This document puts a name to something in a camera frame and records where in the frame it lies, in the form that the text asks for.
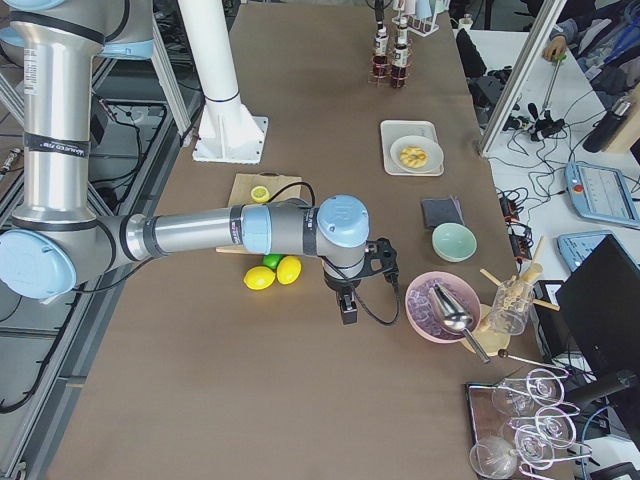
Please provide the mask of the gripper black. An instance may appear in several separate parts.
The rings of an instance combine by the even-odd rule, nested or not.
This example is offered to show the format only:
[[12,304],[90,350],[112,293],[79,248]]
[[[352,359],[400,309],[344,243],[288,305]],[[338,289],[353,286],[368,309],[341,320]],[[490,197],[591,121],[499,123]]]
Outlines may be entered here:
[[343,324],[357,322],[356,288],[360,281],[379,274],[399,291],[399,268],[397,252],[389,239],[381,237],[367,240],[364,244],[362,260],[355,264],[355,272],[349,273],[349,267],[338,266],[335,262],[323,257],[324,280],[326,285],[337,294]]

